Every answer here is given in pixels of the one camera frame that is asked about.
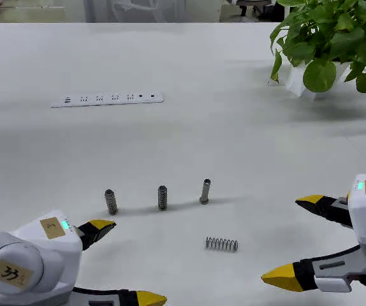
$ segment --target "white power strip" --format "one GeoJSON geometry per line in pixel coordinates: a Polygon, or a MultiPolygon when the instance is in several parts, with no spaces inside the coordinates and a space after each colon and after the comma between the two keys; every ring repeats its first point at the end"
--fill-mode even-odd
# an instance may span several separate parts
{"type": "Polygon", "coordinates": [[[58,103],[51,107],[116,105],[116,104],[139,104],[161,103],[163,95],[160,92],[97,92],[90,94],[70,94],[63,96],[58,103]]]}

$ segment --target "upright spring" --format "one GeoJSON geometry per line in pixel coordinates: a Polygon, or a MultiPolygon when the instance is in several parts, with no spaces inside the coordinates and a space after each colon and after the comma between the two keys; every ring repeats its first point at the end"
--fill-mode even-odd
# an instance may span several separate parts
{"type": "Polygon", "coordinates": [[[118,206],[115,199],[115,193],[111,189],[107,189],[105,191],[105,201],[108,206],[108,213],[110,215],[116,215],[118,212],[118,206]]]}
{"type": "Polygon", "coordinates": [[[238,249],[238,241],[223,238],[207,237],[206,249],[236,252],[238,249]]]}
{"type": "Polygon", "coordinates": [[[166,186],[162,185],[157,189],[157,207],[159,207],[159,210],[168,208],[168,189],[166,186]]]}

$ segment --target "green indicator light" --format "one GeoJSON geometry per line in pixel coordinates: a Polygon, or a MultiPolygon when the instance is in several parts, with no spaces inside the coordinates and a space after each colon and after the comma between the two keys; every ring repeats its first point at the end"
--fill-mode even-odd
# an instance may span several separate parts
{"type": "Polygon", "coordinates": [[[66,229],[66,230],[68,230],[70,227],[68,226],[68,223],[67,223],[67,221],[61,221],[61,224],[62,224],[62,226],[64,226],[64,228],[66,229]]]}

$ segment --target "white flower pot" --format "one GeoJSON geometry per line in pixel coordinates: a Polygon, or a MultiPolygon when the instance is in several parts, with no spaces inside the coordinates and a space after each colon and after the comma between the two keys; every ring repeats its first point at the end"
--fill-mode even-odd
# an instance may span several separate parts
{"type": "MultiPolygon", "coordinates": [[[[339,62],[334,62],[336,66],[336,79],[333,83],[333,86],[339,81],[340,77],[342,76],[343,72],[348,68],[350,65],[349,62],[345,62],[343,64],[339,62]]],[[[326,97],[329,93],[329,91],[326,92],[312,92],[309,89],[307,89],[304,85],[304,73],[305,68],[307,65],[301,64],[298,67],[291,67],[291,71],[289,73],[289,77],[286,81],[286,88],[290,92],[293,92],[300,98],[306,98],[308,100],[316,100],[316,99],[323,99],[326,97]]]]}

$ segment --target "spring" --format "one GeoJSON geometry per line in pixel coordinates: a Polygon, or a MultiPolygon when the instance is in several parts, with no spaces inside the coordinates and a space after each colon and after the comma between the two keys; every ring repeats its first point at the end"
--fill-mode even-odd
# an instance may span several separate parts
{"type": "Polygon", "coordinates": [[[118,212],[118,206],[115,199],[115,193],[111,189],[105,191],[105,201],[108,206],[108,213],[110,215],[116,215],[118,212]]]}
{"type": "Polygon", "coordinates": [[[157,207],[159,210],[168,208],[168,189],[166,186],[159,186],[157,189],[157,207]]]}
{"type": "Polygon", "coordinates": [[[209,202],[209,190],[210,190],[211,180],[206,178],[203,182],[203,189],[201,190],[200,203],[207,204],[209,202]]]}
{"type": "Polygon", "coordinates": [[[238,241],[223,238],[207,237],[206,249],[236,252],[238,249],[238,241]]]}

